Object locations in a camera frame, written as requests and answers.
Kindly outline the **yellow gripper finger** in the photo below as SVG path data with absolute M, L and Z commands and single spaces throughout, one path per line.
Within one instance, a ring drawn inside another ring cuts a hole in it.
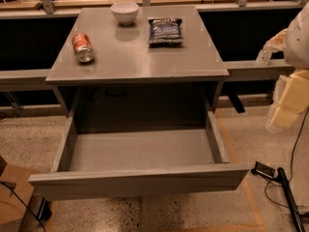
M 309 106 L 309 71 L 296 70 L 289 76 L 282 75 L 283 92 L 279 97 L 280 112 L 302 113 Z
M 299 115 L 292 111 L 282 109 L 274 104 L 267 115 L 266 129 L 271 133 L 279 133 L 288 130 L 297 120 Z

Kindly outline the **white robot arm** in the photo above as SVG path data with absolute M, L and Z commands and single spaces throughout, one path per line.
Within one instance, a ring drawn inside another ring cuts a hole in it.
M 267 130 L 278 133 L 287 130 L 309 107 L 309 3 L 287 29 L 265 43 L 264 49 L 282 50 L 285 62 L 295 68 L 288 77 L 280 77 L 275 86 Z

